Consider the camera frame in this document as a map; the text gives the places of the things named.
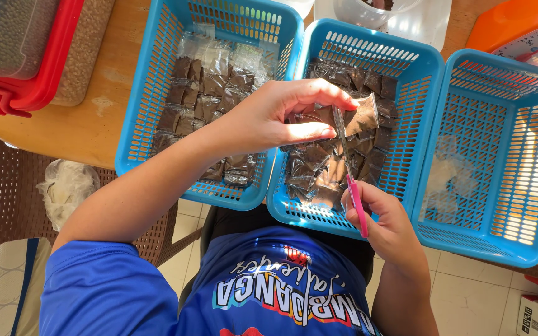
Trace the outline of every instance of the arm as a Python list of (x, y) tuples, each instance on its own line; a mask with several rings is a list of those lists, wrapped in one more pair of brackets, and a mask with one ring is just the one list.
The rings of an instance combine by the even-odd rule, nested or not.
[[(364, 213), (369, 242), (385, 260), (372, 318), (386, 335), (437, 336), (437, 325), (431, 310), (431, 288), (427, 257), (416, 237), (410, 220), (398, 199), (373, 185), (358, 182), (361, 199), (379, 215), (375, 223)], [(358, 213), (348, 192), (342, 198), (346, 218), (358, 227)]]
[(322, 123), (285, 125), (314, 104), (354, 110), (357, 103), (324, 80), (268, 82), (225, 116), (96, 191), (66, 221), (53, 252), (73, 240), (131, 242), (222, 158), (333, 138)]

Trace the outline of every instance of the blue shirt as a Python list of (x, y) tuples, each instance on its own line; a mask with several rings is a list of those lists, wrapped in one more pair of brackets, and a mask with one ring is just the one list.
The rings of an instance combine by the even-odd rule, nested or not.
[(213, 239), (179, 316), (176, 293), (134, 246), (71, 241), (47, 262), (40, 335), (380, 334), (358, 269), (273, 226)]

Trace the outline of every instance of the blue plastic basket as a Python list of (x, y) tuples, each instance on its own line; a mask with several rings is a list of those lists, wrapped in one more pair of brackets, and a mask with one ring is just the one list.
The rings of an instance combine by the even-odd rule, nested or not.
[[(214, 24), (219, 39), (252, 45), (259, 45), (261, 40), (280, 43), (277, 79), (294, 77), (304, 24), (291, 7), (262, 0), (151, 1), (116, 153), (119, 175), (143, 163), (149, 155), (168, 94), (177, 46), (183, 33), (192, 31), (194, 22)], [(267, 193), (274, 153), (275, 150), (259, 154), (248, 188), (196, 182), (182, 198), (235, 210), (253, 209)]]
[[(309, 61), (315, 57), (372, 68), (398, 79), (399, 118), (378, 186), (397, 196), (411, 213), (444, 74), (443, 58), (429, 45), (332, 19), (318, 20), (307, 28), (295, 79), (305, 77)], [(269, 184), (267, 208), (273, 217), (292, 225), (362, 239), (343, 214), (304, 207), (290, 200), (283, 183), (287, 156), (278, 150)]]
[[(447, 61), (412, 222), (423, 245), (517, 267), (538, 264), (538, 67), (476, 50)], [(423, 195), (439, 136), (476, 168), (452, 221)]]

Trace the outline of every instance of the tile floor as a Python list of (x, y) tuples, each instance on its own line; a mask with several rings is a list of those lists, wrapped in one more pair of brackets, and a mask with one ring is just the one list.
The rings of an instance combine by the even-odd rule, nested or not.
[[(174, 240), (196, 231), (209, 206), (180, 200)], [(504, 268), (431, 248), (424, 248), (431, 273), (431, 305), (441, 336), (513, 336), (522, 294), (538, 294), (538, 286)], [(178, 293), (198, 272), (200, 242), (159, 267)], [(369, 307), (377, 291), (384, 261), (375, 257), (373, 278), (366, 288)]]

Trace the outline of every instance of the scissors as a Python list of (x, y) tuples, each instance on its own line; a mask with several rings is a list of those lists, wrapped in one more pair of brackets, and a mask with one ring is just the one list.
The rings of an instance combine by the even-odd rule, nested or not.
[(342, 141), (342, 148), (344, 149), (346, 169), (348, 170), (348, 175), (346, 176), (346, 179), (348, 180), (348, 192), (352, 197), (352, 204), (354, 205), (356, 213), (358, 213), (358, 220), (361, 223), (361, 237), (367, 238), (369, 236), (369, 233), (366, 229), (366, 218), (364, 216), (365, 211), (362, 208), (361, 195), (358, 192), (358, 185), (356, 184), (356, 181), (354, 181), (352, 170), (350, 169), (350, 161), (348, 159), (348, 144), (346, 143), (346, 128), (344, 126), (344, 117), (342, 116), (340, 108), (336, 107), (335, 105), (332, 105), (332, 110), (333, 118), (335, 119), (335, 126), (338, 131), (338, 136)]

